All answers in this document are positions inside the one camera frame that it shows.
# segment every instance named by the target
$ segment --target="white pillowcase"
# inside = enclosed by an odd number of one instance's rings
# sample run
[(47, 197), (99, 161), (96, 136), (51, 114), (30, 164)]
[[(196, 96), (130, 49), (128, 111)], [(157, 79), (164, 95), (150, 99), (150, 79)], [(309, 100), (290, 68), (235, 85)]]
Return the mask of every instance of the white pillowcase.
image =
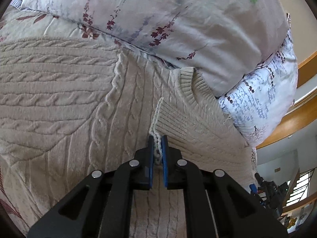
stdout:
[(23, 0), (193, 66), (221, 96), (275, 53), (288, 25), (278, 0)]
[(257, 69), (247, 74), (227, 94), (219, 98), (225, 113), (250, 146), (261, 144), (293, 103), (298, 66), (291, 30), (280, 49)]

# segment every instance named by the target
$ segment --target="cream sweater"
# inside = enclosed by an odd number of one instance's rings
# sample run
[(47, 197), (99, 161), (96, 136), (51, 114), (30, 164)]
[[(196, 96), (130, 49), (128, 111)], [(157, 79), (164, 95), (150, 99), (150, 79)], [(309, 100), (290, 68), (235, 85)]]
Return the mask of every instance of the cream sweater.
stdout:
[[(253, 183), (251, 148), (193, 68), (170, 71), (113, 44), (41, 37), (0, 45), (0, 167), (27, 231), (94, 169), (115, 170), (146, 146), (170, 146), (201, 169)], [(183, 195), (136, 191), (131, 237), (186, 237)]]

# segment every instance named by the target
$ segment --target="blue gripper pad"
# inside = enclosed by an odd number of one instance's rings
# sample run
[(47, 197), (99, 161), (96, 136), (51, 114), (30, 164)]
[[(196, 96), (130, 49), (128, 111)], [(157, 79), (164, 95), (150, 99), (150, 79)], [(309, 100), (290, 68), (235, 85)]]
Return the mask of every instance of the blue gripper pad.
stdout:
[(154, 142), (153, 144), (150, 144), (151, 146), (151, 157), (150, 157), (150, 167), (149, 167), (149, 184), (150, 184), (150, 188), (152, 188), (153, 186), (153, 164), (154, 164), (154, 158), (153, 158), (153, 153), (154, 153)]
[(249, 187), (251, 189), (251, 192), (253, 192), (254, 194), (257, 194), (257, 187), (254, 183), (250, 184)]
[(166, 143), (164, 142), (163, 137), (162, 137), (161, 145), (162, 145), (162, 164), (163, 164), (164, 186), (167, 187), (168, 167), (167, 167), (167, 162), (166, 162)]

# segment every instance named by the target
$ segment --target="wooden banister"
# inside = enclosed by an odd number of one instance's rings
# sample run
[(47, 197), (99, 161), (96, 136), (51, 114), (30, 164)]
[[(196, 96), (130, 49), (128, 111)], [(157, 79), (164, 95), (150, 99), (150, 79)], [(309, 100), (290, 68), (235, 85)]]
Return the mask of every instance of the wooden banister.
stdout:
[(256, 149), (260, 149), (284, 139), (294, 132), (306, 127), (315, 119), (317, 119), (317, 96), (298, 109), (284, 116), (281, 123), (276, 127), (273, 133), (259, 146), (257, 146)]
[(299, 169), (298, 169), (297, 174), (295, 176), (295, 179), (293, 180), (293, 182), (290, 183), (290, 187), (289, 187), (289, 189), (287, 191), (287, 194), (286, 194), (286, 197), (285, 197), (285, 199), (283, 201), (283, 207), (286, 206), (286, 202), (289, 200), (291, 194), (293, 193), (294, 188), (297, 185), (297, 181), (299, 180), (300, 177), (301, 176), (300, 176)]
[(317, 200), (317, 192), (315, 192), (314, 194), (310, 195), (309, 197), (307, 197), (307, 198), (305, 198), (297, 203), (294, 203), (292, 205), (284, 207), (282, 215), (286, 215), (288, 213), (291, 213), (292, 211), (294, 211), (298, 208), (301, 208), (307, 204), (310, 204), (310, 203), (314, 202), (315, 200)]

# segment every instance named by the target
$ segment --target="maroon leaf print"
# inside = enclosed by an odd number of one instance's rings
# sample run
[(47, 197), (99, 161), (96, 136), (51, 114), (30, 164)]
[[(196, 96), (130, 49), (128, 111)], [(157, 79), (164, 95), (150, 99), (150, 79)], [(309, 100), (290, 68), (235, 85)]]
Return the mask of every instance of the maroon leaf print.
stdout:
[(115, 43), (116, 45), (119, 45), (119, 46), (122, 45), (121, 42), (120, 42), (119, 40), (117, 40), (117, 39), (115, 39), (114, 43)]
[(158, 39), (154, 39), (154, 45), (158, 46), (161, 42)]
[(115, 24), (115, 22), (113, 20), (109, 20), (107, 22), (107, 29), (112, 29), (112, 26)]
[(93, 39), (97, 39), (97, 38), (99, 37), (99, 35), (100, 35), (100, 34), (98, 34), (98, 33), (94, 33), (94, 34), (93, 34)]
[(151, 37), (157, 37), (159, 34), (157, 32), (152, 32)]
[(26, 20), (26, 19), (29, 19), (29, 18), (33, 18), (33, 17), (35, 17), (35, 16), (37, 16), (37, 15), (34, 15), (34, 16), (32, 16), (32, 15), (28, 15), (28, 16), (24, 16), (24, 17), (16, 18), (16, 20), (21, 20), (21, 21), (23, 21), (23, 20)]
[(176, 57), (176, 60), (188, 60), (188, 59), (193, 59), (194, 56), (196, 55), (196, 52), (199, 51), (200, 49), (203, 49), (204, 47), (206, 47), (206, 45), (208, 45), (208, 44), (205, 44), (203, 47), (194, 50), (194, 52), (190, 53), (186, 58), (185, 58), (185, 57)]
[(79, 24), (78, 24), (78, 28), (83, 31), (83, 34), (82, 34), (82, 38), (89, 38), (91, 37), (92, 39), (97, 39), (99, 37), (99, 33), (94, 33), (95, 29), (93, 28), (87, 28), (87, 26), (85, 25), (82, 25), (81, 28), (79, 27)]
[(158, 34), (162, 34), (164, 32), (164, 29), (161, 27), (158, 27), (156, 30)]
[(168, 36), (169, 36), (168, 34), (163, 33), (161, 37), (162, 37), (162, 39), (166, 39)]
[(82, 14), (82, 20), (84, 22), (87, 22), (89, 26), (93, 24), (93, 18), (91, 15), (89, 15), (87, 12), (89, 11), (89, 2), (90, 0), (87, 0), (87, 3), (84, 6), (84, 13)]
[(33, 24), (34, 24), (34, 23), (37, 23), (38, 21), (40, 21), (40, 20), (42, 20), (42, 19), (44, 19), (45, 16), (46, 16), (46, 14), (43, 14), (43, 15), (41, 15), (41, 16), (38, 16), (38, 17), (34, 20)]
[(86, 31), (87, 31), (87, 27), (86, 27), (85, 25), (82, 25), (81, 30), (82, 30), (83, 32), (86, 32)]
[(177, 16), (179, 15), (180, 13), (176, 14), (176, 16), (171, 20), (169, 21), (166, 25), (164, 25), (164, 27), (157, 27), (156, 28), (156, 31), (153, 31), (152, 34), (151, 34), (151, 37), (154, 38), (154, 40), (149, 43), (149, 46), (151, 47), (154, 47), (154, 46), (158, 46), (161, 42), (161, 40), (163, 39), (167, 39), (167, 37), (169, 36), (169, 34), (167, 34), (165, 32), (165, 29), (167, 28), (170, 28), (171, 26), (174, 25), (174, 21), (176, 20)]

